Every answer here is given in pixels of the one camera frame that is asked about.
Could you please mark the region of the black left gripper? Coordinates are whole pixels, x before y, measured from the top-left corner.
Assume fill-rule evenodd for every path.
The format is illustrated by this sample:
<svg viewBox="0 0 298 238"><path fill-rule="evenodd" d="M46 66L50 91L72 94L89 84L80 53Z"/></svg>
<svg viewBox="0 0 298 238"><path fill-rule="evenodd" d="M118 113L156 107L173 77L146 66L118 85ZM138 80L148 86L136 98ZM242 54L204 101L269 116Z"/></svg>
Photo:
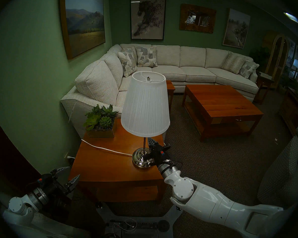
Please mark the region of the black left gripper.
<svg viewBox="0 0 298 238"><path fill-rule="evenodd" d="M55 168L49 174L43 174L41 178L37 180L37 183L39 184L38 189L40 196L47 198L53 193L59 193L63 195L68 195L71 193L79 182L80 174L65 185L60 184L57 180L58 177L68 169L70 169L70 167Z"/></svg>

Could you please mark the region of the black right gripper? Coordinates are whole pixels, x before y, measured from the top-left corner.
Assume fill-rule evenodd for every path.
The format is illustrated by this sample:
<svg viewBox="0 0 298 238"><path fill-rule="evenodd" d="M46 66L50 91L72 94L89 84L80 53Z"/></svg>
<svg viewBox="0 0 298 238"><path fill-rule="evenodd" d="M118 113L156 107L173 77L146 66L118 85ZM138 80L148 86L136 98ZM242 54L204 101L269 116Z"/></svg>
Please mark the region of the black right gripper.
<svg viewBox="0 0 298 238"><path fill-rule="evenodd" d="M153 162L151 166L159 166L171 160L170 156L166 153L167 150L171 148L169 143L161 146L159 143L156 143L154 139L148 138L148 146L150 153L142 157L143 162Z"/></svg>

